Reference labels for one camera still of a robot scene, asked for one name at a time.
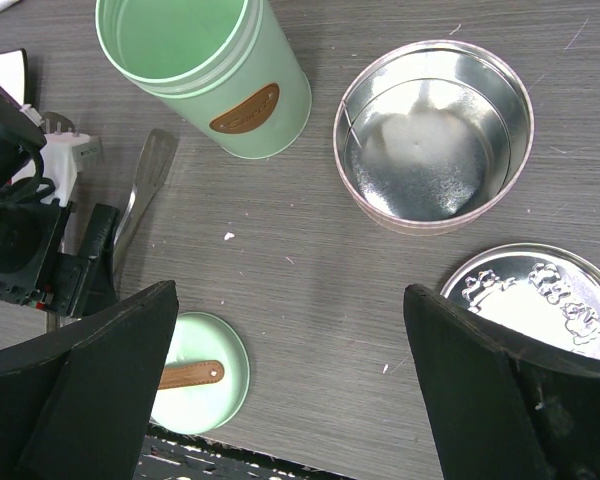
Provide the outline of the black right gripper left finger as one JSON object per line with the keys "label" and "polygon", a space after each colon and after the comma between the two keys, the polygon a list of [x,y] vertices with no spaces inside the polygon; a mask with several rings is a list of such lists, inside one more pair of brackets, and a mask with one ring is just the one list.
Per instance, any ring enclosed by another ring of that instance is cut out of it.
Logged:
{"label": "black right gripper left finger", "polygon": [[0,479],[132,478],[178,308],[161,281],[0,350]]}

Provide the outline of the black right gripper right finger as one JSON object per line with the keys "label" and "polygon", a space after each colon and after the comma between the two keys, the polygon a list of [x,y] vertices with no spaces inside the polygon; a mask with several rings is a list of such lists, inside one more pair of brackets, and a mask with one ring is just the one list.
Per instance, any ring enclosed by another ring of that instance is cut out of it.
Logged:
{"label": "black right gripper right finger", "polygon": [[417,284],[404,322],[446,479],[600,479],[600,361]]}

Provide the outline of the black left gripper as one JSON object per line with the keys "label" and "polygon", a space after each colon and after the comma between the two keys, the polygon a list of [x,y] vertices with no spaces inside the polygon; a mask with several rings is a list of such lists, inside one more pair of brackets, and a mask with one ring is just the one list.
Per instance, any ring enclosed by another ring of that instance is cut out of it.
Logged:
{"label": "black left gripper", "polygon": [[52,191],[47,178],[25,196],[28,182],[0,185],[0,300],[71,318],[116,304],[112,260],[119,210],[95,205],[77,253],[63,253],[74,205],[43,203],[41,195]]}

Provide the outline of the metal serving tongs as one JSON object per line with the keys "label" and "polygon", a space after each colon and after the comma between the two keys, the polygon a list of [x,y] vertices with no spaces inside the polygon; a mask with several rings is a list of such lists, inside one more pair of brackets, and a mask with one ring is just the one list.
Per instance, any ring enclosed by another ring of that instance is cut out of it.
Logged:
{"label": "metal serving tongs", "polygon": [[[42,127],[45,134],[60,131],[79,133],[73,122],[56,112],[43,114]],[[122,264],[145,211],[166,181],[177,147],[178,140],[162,129],[155,128],[147,136],[137,162],[127,206],[114,237],[114,270]]]}

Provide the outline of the mint green tin canister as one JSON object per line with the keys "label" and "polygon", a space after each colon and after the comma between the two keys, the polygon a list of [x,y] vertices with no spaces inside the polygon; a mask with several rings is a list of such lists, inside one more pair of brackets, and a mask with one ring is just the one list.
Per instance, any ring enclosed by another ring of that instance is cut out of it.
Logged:
{"label": "mint green tin canister", "polygon": [[269,2],[99,1],[110,63],[228,153],[288,148],[311,112],[309,81]]}

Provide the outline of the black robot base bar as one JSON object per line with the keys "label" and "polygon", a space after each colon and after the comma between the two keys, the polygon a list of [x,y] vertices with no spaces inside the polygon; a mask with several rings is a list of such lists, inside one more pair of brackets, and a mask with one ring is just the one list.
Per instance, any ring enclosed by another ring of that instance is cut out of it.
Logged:
{"label": "black robot base bar", "polygon": [[136,479],[342,480],[343,475],[158,425],[148,427]]}

